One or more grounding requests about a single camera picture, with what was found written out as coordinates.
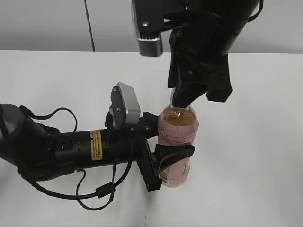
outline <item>screw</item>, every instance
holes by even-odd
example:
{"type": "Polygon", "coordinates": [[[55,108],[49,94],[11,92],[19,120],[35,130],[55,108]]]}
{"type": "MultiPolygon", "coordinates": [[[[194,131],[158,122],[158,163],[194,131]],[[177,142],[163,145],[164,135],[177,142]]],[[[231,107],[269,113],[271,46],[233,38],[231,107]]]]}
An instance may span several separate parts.
{"type": "Polygon", "coordinates": [[[148,27],[150,25],[150,23],[148,23],[147,21],[144,21],[143,23],[142,23],[142,26],[143,27],[148,27]]]}
{"type": "Polygon", "coordinates": [[[153,163],[157,163],[157,159],[154,154],[151,155],[151,159],[153,163]]]}
{"type": "Polygon", "coordinates": [[[117,108],[116,108],[116,113],[119,114],[120,112],[121,112],[121,108],[120,108],[120,107],[117,107],[117,108]]]}
{"type": "Polygon", "coordinates": [[[149,131],[151,131],[151,128],[150,128],[150,126],[146,126],[146,127],[145,127],[145,131],[146,131],[146,132],[149,132],[149,131]]]}

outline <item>black cylindrical motor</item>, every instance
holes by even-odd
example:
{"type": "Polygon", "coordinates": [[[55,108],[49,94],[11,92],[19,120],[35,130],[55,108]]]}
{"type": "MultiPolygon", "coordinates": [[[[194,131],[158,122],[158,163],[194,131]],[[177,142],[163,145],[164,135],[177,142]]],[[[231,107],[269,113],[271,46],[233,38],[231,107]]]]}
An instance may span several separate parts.
{"type": "Polygon", "coordinates": [[[21,167],[21,173],[26,172],[34,181],[51,180],[79,168],[127,162],[130,140],[134,146],[132,159],[138,158],[136,137],[129,137],[122,130],[60,133],[34,122],[14,105],[1,106],[9,141],[0,130],[0,158],[21,167]]]}
{"type": "Polygon", "coordinates": [[[260,0],[189,0],[184,50],[201,58],[227,55],[260,0]]]}

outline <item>yellow warning label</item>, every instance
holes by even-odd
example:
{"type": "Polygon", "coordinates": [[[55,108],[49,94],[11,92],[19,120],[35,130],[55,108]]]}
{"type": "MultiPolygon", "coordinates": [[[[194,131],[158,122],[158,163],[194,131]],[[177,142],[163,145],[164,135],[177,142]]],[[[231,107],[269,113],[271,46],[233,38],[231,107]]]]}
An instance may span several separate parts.
{"type": "Polygon", "coordinates": [[[90,131],[90,147],[91,147],[91,160],[97,161],[103,158],[102,154],[102,141],[101,141],[101,131],[95,130],[90,131]]]}

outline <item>gray wall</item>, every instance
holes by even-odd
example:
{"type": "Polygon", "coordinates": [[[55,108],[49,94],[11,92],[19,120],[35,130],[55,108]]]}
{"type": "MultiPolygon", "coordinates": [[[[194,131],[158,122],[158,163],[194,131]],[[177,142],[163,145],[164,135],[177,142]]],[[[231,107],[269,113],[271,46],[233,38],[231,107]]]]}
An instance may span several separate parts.
{"type": "MultiPolygon", "coordinates": [[[[97,51],[137,50],[131,0],[87,3],[97,51]]],[[[302,11],[303,0],[265,0],[231,52],[303,53],[302,11]]],[[[0,50],[90,51],[83,0],[1,0],[0,50]]]]}

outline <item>bottle label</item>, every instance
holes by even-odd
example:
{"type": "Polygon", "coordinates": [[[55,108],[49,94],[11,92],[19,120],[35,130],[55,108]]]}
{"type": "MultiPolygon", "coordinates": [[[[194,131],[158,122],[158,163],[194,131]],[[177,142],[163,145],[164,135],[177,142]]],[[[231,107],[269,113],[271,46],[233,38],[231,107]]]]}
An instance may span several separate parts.
{"type": "Polygon", "coordinates": [[[161,133],[163,136],[166,136],[166,130],[162,125],[159,126],[159,133],[161,133]]]}
{"type": "Polygon", "coordinates": [[[160,179],[166,183],[166,184],[169,184],[169,179],[170,179],[170,174],[167,173],[165,170],[163,170],[161,173],[160,173],[160,179]]]}
{"type": "Polygon", "coordinates": [[[191,145],[190,141],[175,141],[169,136],[163,136],[161,133],[158,135],[158,143],[164,146],[184,146],[184,145],[191,145]]]}

